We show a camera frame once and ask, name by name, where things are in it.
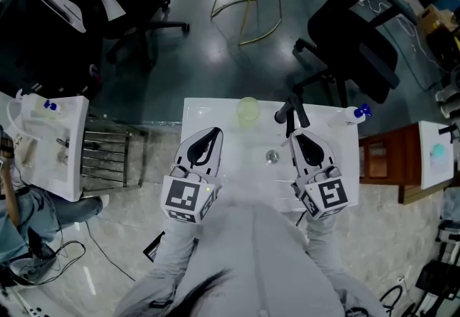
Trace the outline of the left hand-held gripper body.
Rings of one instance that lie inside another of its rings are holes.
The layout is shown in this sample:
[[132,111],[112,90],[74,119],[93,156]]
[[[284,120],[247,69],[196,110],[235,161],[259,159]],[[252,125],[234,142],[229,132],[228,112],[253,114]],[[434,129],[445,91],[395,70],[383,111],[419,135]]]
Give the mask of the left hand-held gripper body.
[[220,189],[221,181],[217,177],[174,165],[163,180],[161,209],[169,219],[201,224]]

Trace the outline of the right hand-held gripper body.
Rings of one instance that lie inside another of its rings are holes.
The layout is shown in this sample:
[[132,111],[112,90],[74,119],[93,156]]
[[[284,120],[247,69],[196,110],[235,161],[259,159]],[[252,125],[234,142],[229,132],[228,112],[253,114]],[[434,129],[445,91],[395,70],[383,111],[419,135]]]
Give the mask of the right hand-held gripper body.
[[337,165],[299,176],[291,186],[313,220],[335,215],[349,205]]

